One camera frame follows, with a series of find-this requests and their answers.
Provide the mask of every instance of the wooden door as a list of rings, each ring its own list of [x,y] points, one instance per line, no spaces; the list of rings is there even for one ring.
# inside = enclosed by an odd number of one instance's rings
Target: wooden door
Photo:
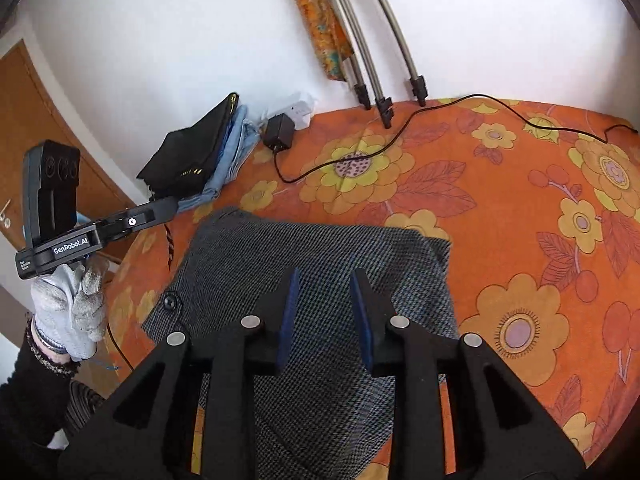
[[[28,149],[45,139],[80,149],[79,212],[97,220],[134,206],[66,125],[38,78],[23,42],[0,59],[0,139],[0,208],[11,200],[5,212],[10,225],[0,222],[0,230],[16,249],[25,246],[22,160]],[[134,236],[130,236],[114,242],[104,253],[119,262],[133,240]]]

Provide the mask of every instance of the jacket button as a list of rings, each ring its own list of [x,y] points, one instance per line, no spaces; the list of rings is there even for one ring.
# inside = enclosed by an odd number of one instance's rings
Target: jacket button
[[[177,303],[176,297],[173,294],[167,294],[164,297],[162,306],[164,306],[165,310],[174,310]]]

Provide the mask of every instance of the human hand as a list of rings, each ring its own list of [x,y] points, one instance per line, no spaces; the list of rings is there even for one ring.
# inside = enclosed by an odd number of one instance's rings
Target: human hand
[[[106,325],[102,282],[108,267],[106,259],[93,256],[86,267],[63,264],[33,281],[33,331],[48,354],[68,353],[76,361],[95,354]]]

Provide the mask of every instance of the orange patterned fabric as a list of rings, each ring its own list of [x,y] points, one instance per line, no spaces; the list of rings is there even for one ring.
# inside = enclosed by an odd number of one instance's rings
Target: orange patterned fabric
[[[601,136],[621,122],[510,104],[537,126]],[[395,124],[415,109],[396,105]],[[285,176],[296,176],[331,158],[376,152],[391,136],[373,111],[322,114],[278,161]],[[138,235],[107,291],[114,336],[134,365],[152,349],[140,324],[214,208],[416,229],[452,241],[449,286],[461,332],[492,345],[591,463],[640,394],[640,139],[617,128],[609,140],[540,130],[473,99],[418,115],[371,160],[335,164],[298,184],[283,184],[259,146],[220,199],[171,222],[171,271],[164,228]],[[123,378],[126,367],[111,344],[110,351]],[[361,480],[386,478],[389,452],[385,446]]]
[[[353,55],[329,0],[296,0],[306,31],[329,79],[345,81],[341,60]]]

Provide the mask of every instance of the tripod leg clamp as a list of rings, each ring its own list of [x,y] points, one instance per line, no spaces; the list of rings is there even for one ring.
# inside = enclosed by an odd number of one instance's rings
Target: tripod leg clamp
[[[371,100],[369,99],[369,91],[366,85],[354,85],[353,91],[356,92],[358,102],[364,106],[365,110],[371,110]]]
[[[427,105],[427,83],[424,81],[424,76],[419,76],[416,79],[409,79],[411,86],[414,89],[414,95],[418,99],[420,106]]]
[[[380,112],[380,119],[382,119],[382,124],[384,124],[385,128],[388,130],[389,128],[391,128],[391,119],[394,118],[394,109],[392,108],[394,102],[391,100],[391,97],[387,97],[386,99],[376,100],[376,105],[378,106],[378,111]]]

